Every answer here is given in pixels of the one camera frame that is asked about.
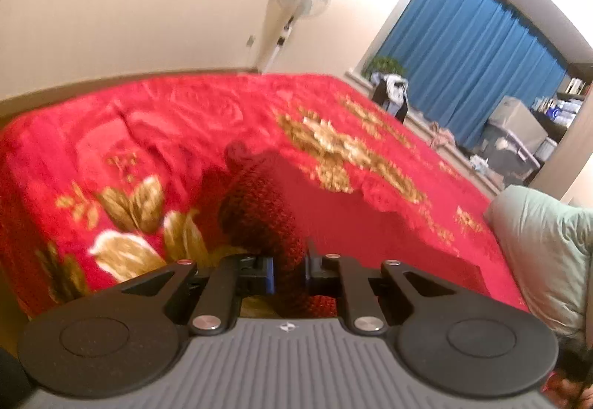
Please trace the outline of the dark red knitted sweater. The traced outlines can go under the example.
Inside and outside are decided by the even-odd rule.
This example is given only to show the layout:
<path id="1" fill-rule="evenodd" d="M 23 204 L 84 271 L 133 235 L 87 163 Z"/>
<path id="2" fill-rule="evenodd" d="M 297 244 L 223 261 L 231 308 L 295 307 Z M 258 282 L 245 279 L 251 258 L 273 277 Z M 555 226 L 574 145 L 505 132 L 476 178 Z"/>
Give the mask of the dark red knitted sweater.
<path id="1" fill-rule="evenodd" d="M 254 154 L 239 142 L 230 144 L 224 166 L 203 169 L 197 200 L 209 239 L 274 258 L 272 305 L 284 318 L 336 316 L 334 299 L 305 290 L 309 247 L 322 255 L 353 257 L 370 269 L 398 259 L 459 287 L 488 293 L 480 269 L 438 247 L 417 216 L 381 211 L 360 189 L 326 190 L 275 150 Z"/>

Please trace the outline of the pink cloth on sill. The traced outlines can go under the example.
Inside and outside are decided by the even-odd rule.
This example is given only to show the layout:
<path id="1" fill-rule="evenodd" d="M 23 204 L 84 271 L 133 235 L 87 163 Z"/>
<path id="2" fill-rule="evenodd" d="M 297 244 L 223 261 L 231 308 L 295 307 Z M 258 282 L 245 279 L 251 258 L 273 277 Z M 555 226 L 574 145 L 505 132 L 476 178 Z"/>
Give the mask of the pink cloth on sill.
<path id="1" fill-rule="evenodd" d="M 436 150 L 441 146 L 447 145 L 455 146 L 455 137 L 449 129 L 440 126 L 437 122 L 431 122 L 429 129 L 431 132 L 431 139 L 429 141 L 431 149 Z"/>

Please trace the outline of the dark wooden shelf unit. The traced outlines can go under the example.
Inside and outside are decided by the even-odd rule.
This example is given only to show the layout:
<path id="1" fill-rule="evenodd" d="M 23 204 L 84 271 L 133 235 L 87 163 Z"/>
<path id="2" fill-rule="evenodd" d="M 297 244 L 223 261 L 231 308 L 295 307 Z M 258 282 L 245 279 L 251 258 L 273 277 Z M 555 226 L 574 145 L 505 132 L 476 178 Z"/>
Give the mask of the dark wooden shelf unit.
<path id="1" fill-rule="evenodd" d="M 549 97 L 538 98 L 530 111 L 545 129 L 548 137 L 560 143 L 574 124 L 577 115 L 583 110 L 591 90 L 592 65 L 571 66 L 555 93 Z"/>

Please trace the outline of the pile of clothes on chair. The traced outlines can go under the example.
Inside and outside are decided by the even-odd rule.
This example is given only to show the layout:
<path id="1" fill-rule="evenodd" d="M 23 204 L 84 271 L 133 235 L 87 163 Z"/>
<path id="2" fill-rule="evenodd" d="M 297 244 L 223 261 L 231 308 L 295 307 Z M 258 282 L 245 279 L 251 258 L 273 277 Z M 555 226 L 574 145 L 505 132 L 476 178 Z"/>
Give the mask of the pile of clothes on chair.
<path id="1" fill-rule="evenodd" d="M 404 123 L 408 113 L 408 80 L 396 73 L 374 72 L 370 82 L 374 88 L 371 100 Z"/>

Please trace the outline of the red floral bed blanket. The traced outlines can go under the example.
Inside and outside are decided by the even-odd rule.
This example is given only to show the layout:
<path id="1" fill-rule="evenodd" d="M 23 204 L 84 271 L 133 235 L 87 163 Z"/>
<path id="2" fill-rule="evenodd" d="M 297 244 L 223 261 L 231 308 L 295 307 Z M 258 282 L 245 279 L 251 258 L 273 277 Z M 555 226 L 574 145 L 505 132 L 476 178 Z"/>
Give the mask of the red floral bed blanket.
<path id="1" fill-rule="evenodd" d="M 35 317 L 178 259 L 240 252 L 209 239 L 201 174 L 227 147 L 275 150 L 316 185 L 417 216 L 476 265 L 487 296 L 525 301 L 483 215 L 487 198 L 346 83 L 322 75 L 161 77 L 24 114 L 1 132 L 1 266 Z"/>

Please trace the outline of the green potted plant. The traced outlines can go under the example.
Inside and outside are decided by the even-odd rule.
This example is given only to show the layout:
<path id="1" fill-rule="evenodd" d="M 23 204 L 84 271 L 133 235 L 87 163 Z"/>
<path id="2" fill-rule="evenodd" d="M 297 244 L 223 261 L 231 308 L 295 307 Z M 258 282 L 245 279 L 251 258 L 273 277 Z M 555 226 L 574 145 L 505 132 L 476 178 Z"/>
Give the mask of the green potted plant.
<path id="1" fill-rule="evenodd" d="M 374 73 L 383 75 L 397 74 L 404 77 L 405 68 L 398 60 L 386 56 L 375 56 L 365 66 L 362 72 L 364 78 L 370 80 Z"/>

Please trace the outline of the blue window curtain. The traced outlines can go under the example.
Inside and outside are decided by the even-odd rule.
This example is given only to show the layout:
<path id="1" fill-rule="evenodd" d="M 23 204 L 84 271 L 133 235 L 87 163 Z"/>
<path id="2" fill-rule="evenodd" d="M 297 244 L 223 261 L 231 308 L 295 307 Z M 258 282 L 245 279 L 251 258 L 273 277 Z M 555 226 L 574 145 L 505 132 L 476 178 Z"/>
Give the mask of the blue window curtain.
<path id="1" fill-rule="evenodd" d="M 378 50 L 409 81 L 412 108 L 476 145 L 506 96 L 526 106 L 552 96 L 568 64 L 505 0 L 411 0 Z"/>

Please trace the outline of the cardboard box on bin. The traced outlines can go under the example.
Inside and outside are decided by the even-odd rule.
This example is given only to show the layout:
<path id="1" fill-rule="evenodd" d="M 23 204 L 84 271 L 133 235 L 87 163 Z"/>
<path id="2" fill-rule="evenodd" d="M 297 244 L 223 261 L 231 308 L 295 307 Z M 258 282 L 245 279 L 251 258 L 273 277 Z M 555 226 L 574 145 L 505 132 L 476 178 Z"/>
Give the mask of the cardboard box on bin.
<path id="1" fill-rule="evenodd" d="M 490 124 L 504 128 L 534 154 L 548 134 L 530 109 L 521 100 L 504 96 L 487 119 Z"/>

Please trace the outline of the grey plastic storage bin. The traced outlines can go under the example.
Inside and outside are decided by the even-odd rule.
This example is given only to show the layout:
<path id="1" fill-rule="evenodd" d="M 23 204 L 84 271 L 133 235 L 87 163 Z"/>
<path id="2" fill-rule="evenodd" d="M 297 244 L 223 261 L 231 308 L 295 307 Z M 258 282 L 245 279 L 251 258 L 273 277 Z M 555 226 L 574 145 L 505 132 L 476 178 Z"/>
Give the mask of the grey plastic storage bin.
<path id="1" fill-rule="evenodd" d="M 541 169 L 540 163 L 524 143 L 508 129 L 487 122 L 474 147 L 488 169 L 501 177 L 504 186 L 524 185 Z"/>

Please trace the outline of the light green pillow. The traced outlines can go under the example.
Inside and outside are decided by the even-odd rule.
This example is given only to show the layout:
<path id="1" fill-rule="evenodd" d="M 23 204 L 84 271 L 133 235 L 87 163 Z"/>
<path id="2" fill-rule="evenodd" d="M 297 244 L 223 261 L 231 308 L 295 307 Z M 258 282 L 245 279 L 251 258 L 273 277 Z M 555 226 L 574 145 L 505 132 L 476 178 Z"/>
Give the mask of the light green pillow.
<path id="1" fill-rule="evenodd" d="M 592 211 L 519 185 L 484 218 L 529 311 L 559 335 L 592 344 Z"/>

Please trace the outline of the white bucket beside bin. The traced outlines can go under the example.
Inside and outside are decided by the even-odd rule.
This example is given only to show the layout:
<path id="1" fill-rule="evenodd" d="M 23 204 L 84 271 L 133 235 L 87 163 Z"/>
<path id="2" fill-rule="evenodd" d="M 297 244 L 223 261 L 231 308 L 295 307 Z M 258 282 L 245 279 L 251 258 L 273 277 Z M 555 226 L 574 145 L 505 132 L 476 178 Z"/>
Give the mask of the white bucket beside bin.
<path id="1" fill-rule="evenodd" d="M 535 159 L 541 163 L 546 163 L 551 158 L 557 146 L 558 143 L 554 139 L 547 137 L 536 150 Z"/>

